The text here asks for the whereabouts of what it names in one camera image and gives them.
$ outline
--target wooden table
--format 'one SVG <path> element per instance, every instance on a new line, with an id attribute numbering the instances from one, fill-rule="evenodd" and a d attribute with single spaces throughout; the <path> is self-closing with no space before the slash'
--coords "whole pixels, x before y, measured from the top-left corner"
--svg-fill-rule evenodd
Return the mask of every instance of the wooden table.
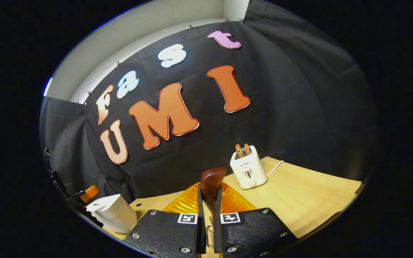
<path id="1" fill-rule="evenodd" d="M 278 162 L 279 160 L 271 157 L 261 159 L 265 171 L 272 170 Z M 256 188 L 241 189 L 234 174 L 226 176 L 223 181 L 257 209 L 271 208 L 297 238 L 306 235 L 335 213 L 344 210 L 354 200 L 355 192 L 361 185 L 360 181 L 327 175 L 285 162 L 269 175 L 265 184 Z M 136 211 L 137 217 L 141 218 L 149 209 L 164 209 L 181 193 L 182 191 L 136 199 L 130 206 Z M 205 225 L 208 226 L 211 224 L 211 213 L 205 203 L 203 210 Z M 103 229 L 121 240 L 128 235 Z M 213 253 L 213 249 L 207 248 L 207 251 L 202 258 L 219 257 L 219 254 Z"/>

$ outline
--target orange letter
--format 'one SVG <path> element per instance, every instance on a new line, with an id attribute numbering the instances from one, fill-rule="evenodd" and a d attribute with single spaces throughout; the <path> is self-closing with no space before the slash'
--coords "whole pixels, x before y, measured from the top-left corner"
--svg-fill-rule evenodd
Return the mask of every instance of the orange letter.
<path id="1" fill-rule="evenodd" d="M 113 150 L 113 146 L 111 146 L 111 142 L 109 140 L 109 131 L 106 130 L 100 135 L 100 139 L 105 146 L 106 153 L 108 154 L 109 159 L 116 163 L 122 164 L 127 159 L 127 148 L 125 147 L 125 142 L 123 142 L 122 134 L 120 132 L 120 121 L 116 120 L 111 124 L 111 131 L 114 133 L 116 137 L 116 141 L 119 145 L 119 153 L 116 153 Z"/>
<path id="2" fill-rule="evenodd" d="M 182 101 L 179 83 L 172 83 L 160 91 L 159 111 L 144 101 L 138 101 L 131 106 L 128 113 L 136 119 L 144 139 L 143 147 L 146 150 L 152 149 L 160 143 L 159 138 L 152 135 L 149 127 L 165 140 L 170 137 L 168 119 L 172 121 L 172 133 L 177 137 L 199 127 L 199 121 L 190 116 L 184 101 Z"/>
<path id="3" fill-rule="evenodd" d="M 224 110 L 227 113 L 239 111 L 250 104 L 250 99 L 241 93 L 234 75 L 232 75 L 233 71 L 234 68 L 232 66 L 223 65 L 215 67 L 207 72 L 208 77 L 216 80 L 223 93 L 226 101 Z"/>
<path id="4" fill-rule="evenodd" d="M 98 106 L 98 124 L 99 125 L 103 122 L 106 116 L 108 116 L 109 110 L 106 109 L 105 106 L 109 106 L 109 103 L 110 103 L 109 93 L 113 91 L 113 88 L 114 87 L 112 85 L 108 86 L 108 88 L 106 88 L 104 93 L 96 101 L 96 105 Z"/>

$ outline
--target letter m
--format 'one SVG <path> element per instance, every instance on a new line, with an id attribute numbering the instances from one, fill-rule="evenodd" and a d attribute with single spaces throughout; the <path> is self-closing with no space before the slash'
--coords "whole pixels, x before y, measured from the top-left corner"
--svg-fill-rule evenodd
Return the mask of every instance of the letter m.
<path id="1" fill-rule="evenodd" d="M 134 116 L 143 136 L 143 147 L 146 150 L 160 144 L 158 137 L 152 135 L 153 129 L 160 137 L 168 140 L 168 119 L 172 121 L 172 133 L 181 136 L 199 127 L 199 121 L 193 119 L 181 98 L 181 84 L 173 83 L 165 86 L 159 95 L 159 111 L 144 101 L 138 101 L 128 110 Z"/>

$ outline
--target metal bolt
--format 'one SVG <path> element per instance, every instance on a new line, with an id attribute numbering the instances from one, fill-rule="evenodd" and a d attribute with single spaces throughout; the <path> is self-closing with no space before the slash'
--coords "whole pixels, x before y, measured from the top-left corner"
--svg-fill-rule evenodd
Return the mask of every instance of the metal bolt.
<path id="1" fill-rule="evenodd" d="M 192 250 L 190 248 L 181 248 L 180 249 L 183 253 L 190 253 Z"/>
<path id="2" fill-rule="evenodd" d="M 230 247 L 230 248 L 227 249 L 228 253 L 235 253 L 236 251 L 238 251 L 238 248 L 236 248 L 236 247 Z"/>

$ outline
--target white appliance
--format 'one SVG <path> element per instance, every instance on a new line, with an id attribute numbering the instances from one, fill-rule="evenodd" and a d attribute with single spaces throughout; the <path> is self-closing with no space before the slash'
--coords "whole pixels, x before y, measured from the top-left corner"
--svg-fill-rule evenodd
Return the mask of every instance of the white appliance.
<path id="1" fill-rule="evenodd" d="M 267 182 L 267 175 L 256 148 L 253 145 L 248 147 L 251 152 L 249 155 L 240 158 L 238 153 L 234 152 L 231 157 L 231 168 L 242 189 L 254 188 Z"/>
<path id="2" fill-rule="evenodd" d="M 97 199 L 87 205 L 103 226 L 117 233 L 129 233 L 136 225 L 136 213 L 120 194 Z"/>

